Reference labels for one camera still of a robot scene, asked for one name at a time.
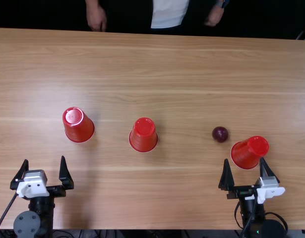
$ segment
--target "hand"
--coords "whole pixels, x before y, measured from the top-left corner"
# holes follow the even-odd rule
[[[204,24],[206,26],[216,26],[224,13],[224,9],[221,8],[220,6],[214,5],[210,11],[210,13],[207,16],[207,19],[205,20]]]
[[[86,16],[88,26],[92,31],[106,31],[107,17],[104,9],[100,5],[87,7]]]

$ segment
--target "wristwatch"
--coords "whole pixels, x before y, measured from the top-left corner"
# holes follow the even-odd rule
[[[229,2],[230,0],[217,0],[216,5],[221,8],[225,8]]]

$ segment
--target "robotic arm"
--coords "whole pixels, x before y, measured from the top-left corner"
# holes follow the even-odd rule
[[[52,238],[54,198],[65,197],[66,190],[74,189],[74,182],[64,156],[61,158],[59,179],[62,185],[46,186],[48,179],[44,171],[29,170],[29,162],[24,160],[10,183],[10,189],[16,190],[16,194],[0,219],[0,224],[16,196],[19,195],[30,203],[29,211],[22,212],[14,220],[15,234],[19,238]]]
[[[239,199],[234,217],[236,220],[237,209],[241,207],[243,227],[237,220],[238,226],[242,229],[240,238],[283,238],[288,232],[288,225],[285,220],[275,213],[265,213],[263,203],[266,198],[280,196],[285,192],[280,187],[280,181],[271,171],[264,158],[259,161],[260,177],[256,184],[248,186],[235,186],[234,179],[228,159],[224,160],[223,173],[218,188],[228,191],[227,199]],[[284,224],[284,227],[276,220],[268,220],[266,215],[277,216]]]

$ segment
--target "dark background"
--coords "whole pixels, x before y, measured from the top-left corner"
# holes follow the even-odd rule
[[[0,0],[0,27],[90,30],[84,0]],[[296,39],[303,29],[305,0],[230,0],[221,22],[202,35]]]

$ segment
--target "red cup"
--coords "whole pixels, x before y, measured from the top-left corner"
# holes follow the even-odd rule
[[[258,165],[260,158],[265,156],[268,150],[267,140],[256,135],[233,145],[231,157],[235,165],[241,169],[250,170]]]
[[[139,118],[129,134],[129,143],[139,152],[148,152],[158,143],[154,122],[149,118]]]
[[[94,123],[80,108],[66,109],[62,118],[66,136],[75,143],[89,140],[95,132]]]

